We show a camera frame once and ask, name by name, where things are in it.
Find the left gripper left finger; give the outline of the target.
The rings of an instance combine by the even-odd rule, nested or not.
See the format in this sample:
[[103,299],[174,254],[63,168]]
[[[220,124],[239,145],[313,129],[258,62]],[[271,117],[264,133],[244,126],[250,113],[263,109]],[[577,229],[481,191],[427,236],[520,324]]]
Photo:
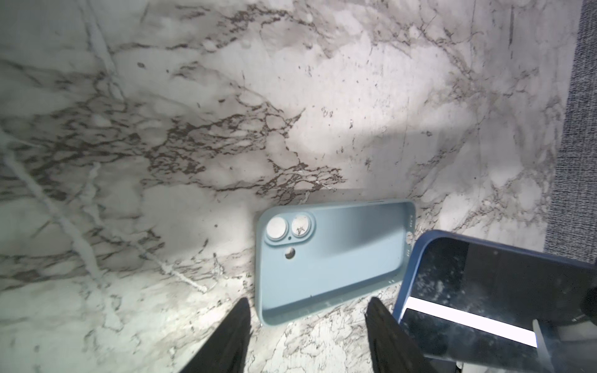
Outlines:
[[250,304],[241,298],[180,372],[244,372],[250,335]]

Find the light blue phone case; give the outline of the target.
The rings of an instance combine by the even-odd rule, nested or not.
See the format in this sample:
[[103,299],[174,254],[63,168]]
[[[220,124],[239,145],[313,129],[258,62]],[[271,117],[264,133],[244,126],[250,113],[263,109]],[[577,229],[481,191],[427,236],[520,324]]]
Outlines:
[[393,284],[416,228],[409,200],[277,206],[256,226],[255,308],[279,326]]

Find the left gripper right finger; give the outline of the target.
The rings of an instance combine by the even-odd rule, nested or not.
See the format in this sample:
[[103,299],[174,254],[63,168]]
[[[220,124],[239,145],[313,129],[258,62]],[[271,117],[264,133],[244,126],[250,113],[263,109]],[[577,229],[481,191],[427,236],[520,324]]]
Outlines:
[[365,323],[375,373],[436,373],[379,298],[373,297],[369,301]]

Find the dark blue smartphone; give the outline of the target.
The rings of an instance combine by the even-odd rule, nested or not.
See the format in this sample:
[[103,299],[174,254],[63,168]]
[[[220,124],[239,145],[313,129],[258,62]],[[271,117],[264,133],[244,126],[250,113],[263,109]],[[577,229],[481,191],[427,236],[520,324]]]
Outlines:
[[596,370],[596,267],[432,230],[394,318],[427,357],[525,372]]

